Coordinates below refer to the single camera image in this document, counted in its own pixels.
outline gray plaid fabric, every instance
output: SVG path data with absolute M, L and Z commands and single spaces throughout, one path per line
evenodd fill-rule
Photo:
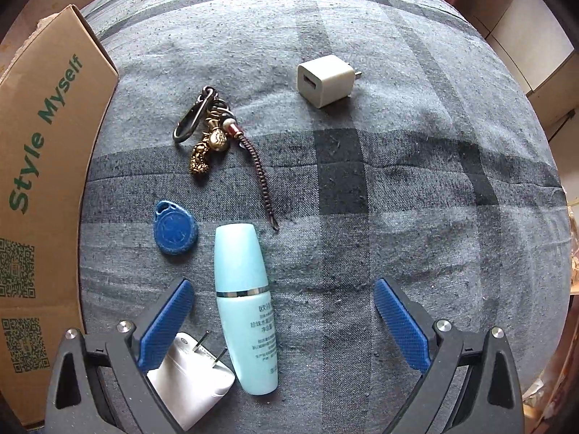
M 503 327 L 523 388 L 533 381 L 569 298 L 565 196 L 531 105 L 455 9 L 442 0 L 97 0 L 83 12 L 121 74 L 83 201 L 88 331 L 134 318 L 183 276 L 196 292 L 185 330 L 212 330 L 217 353 L 215 227 L 248 221 L 259 232 L 279 389 L 255 398 L 236 384 L 195 432 L 382 432 L 419 377 L 374 310 L 383 275 L 460 329 Z M 294 88 L 296 66 L 328 54 L 364 74 L 350 98 L 317 110 Z M 173 144 L 208 84 L 261 154 L 277 235 L 239 148 L 196 181 L 187 162 L 198 137 Z M 163 199 L 199 220 L 189 256 L 168 259 L 155 245 Z

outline power adapter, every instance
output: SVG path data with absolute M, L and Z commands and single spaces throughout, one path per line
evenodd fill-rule
M 362 76 L 349 63 L 326 55 L 297 66 L 297 90 L 318 109 L 352 93 L 354 82 Z
M 177 333 L 158 369 L 147 372 L 149 381 L 183 430 L 200 420 L 235 381 L 234 373 L 196 341 Z

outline metal bolt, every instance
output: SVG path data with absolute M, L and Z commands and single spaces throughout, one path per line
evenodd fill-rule
M 67 330 L 66 333 L 64 333 L 64 337 L 66 339 L 74 339 L 78 336 L 78 331 L 75 330 L 74 328 L 70 328 L 69 330 Z
M 447 320 L 438 320 L 436 322 L 436 327 L 438 328 L 439 331 L 446 333 L 447 331 L 450 331 L 452 328 L 451 322 L 447 321 Z
M 500 339 L 505 336 L 505 332 L 498 326 L 495 326 L 493 329 L 490 330 L 490 332 L 496 339 Z
M 123 320 L 117 324 L 117 330 L 120 333 L 128 333 L 132 329 L 132 323 L 130 321 Z

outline rfid tag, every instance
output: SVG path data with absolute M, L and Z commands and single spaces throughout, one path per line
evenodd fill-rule
M 186 252 L 197 241 L 199 226 L 195 217 L 170 201 L 160 201 L 155 207 L 153 225 L 159 249 L 168 255 Z

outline cardboard box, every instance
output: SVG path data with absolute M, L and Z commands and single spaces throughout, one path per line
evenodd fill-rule
M 83 328 L 80 206 L 117 82 L 72 5 L 40 22 L 0 78 L 0 391 L 25 425 L 44 419 L 62 335 Z

